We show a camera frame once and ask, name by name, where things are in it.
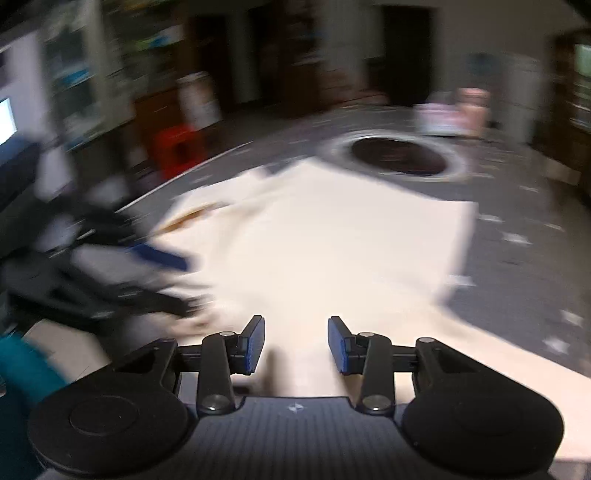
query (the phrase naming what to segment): red stool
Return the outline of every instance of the red stool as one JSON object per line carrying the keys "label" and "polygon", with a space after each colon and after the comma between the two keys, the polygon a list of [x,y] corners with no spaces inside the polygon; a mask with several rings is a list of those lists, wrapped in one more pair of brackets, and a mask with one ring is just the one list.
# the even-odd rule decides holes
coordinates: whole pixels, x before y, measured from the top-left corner
{"label": "red stool", "polygon": [[154,158],[167,180],[200,164],[206,157],[203,137],[188,125],[166,128],[156,134]]}

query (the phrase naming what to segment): black circular mount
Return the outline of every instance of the black circular mount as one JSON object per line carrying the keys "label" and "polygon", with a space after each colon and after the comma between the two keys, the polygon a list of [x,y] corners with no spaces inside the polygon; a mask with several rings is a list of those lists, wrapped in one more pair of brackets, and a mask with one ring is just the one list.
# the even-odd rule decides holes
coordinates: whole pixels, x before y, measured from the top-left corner
{"label": "black circular mount", "polygon": [[83,380],[45,398],[29,420],[37,456],[60,472],[108,478],[142,471],[177,450],[194,423],[177,397],[143,375]]}
{"label": "black circular mount", "polygon": [[405,409],[402,430],[413,448],[454,472],[513,478],[547,469],[562,440],[563,421],[548,400],[524,391],[425,391]]}

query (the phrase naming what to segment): metal screw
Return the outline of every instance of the metal screw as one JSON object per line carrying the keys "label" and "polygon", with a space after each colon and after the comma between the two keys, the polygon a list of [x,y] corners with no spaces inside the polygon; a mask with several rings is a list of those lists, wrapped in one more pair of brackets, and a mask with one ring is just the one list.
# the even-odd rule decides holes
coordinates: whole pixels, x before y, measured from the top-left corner
{"label": "metal screw", "polygon": [[201,402],[201,406],[207,410],[216,411],[223,410],[230,405],[230,400],[227,397],[219,394],[208,395]]}
{"label": "metal screw", "polygon": [[369,395],[362,400],[363,406],[373,411],[387,410],[392,406],[388,397],[383,395]]}

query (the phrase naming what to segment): white wall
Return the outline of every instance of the white wall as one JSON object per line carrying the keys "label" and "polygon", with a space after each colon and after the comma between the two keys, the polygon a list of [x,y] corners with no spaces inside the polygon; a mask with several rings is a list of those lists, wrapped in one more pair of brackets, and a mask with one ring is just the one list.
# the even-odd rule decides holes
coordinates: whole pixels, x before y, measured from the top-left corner
{"label": "white wall", "polygon": [[379,5],[437,9],[434,22],[434,85],[449,90],[467,76],[469,53],[519,53],[548,60],[552,35],[586,26],[564,0],[359,0],[365,9],[361,24],[367,57],[382,53]]}
{"label": "white wall", "polygon": [[[10,98],[17,134],[31,140],[53,137],[49,104],[41,67],[41,43],[33,31],[7,46],[8,84],[0,89],[0,99]],[[39,165],[37,187],[43,195],[62,189],[73,180],[65,153],[56,148],[45,153]]]}

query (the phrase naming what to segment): table surface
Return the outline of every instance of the table surface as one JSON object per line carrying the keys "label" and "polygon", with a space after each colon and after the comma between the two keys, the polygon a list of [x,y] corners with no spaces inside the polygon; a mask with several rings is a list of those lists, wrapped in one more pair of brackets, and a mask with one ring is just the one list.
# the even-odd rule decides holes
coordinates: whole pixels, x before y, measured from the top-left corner
{"label": "table surface", "polygon": [[[491,133],[494,141],[440,139],[467,158],[470,177],[463,181],[408,181],[323,152],[326,141],[364,129],[416,133],[409,109],[338,109],[225,152],[160,186],[125,210],[142,217],[143,227],[149,229],[186,191],[258,166],[276,173],[313,155],[435,198],[477,202],[480,217],[464,272],[457,278],[458,288],[447,306],[476,327],[588,375],[580,286],[574,282],[574,259],[567,234],[553,208],[547,181],[539,174],[542,155],[512,144],[498,131]],[[495,220],[491,216],[502,223],[491,221]],[[115,270],[126,269],[124,262],[112,266]]]}

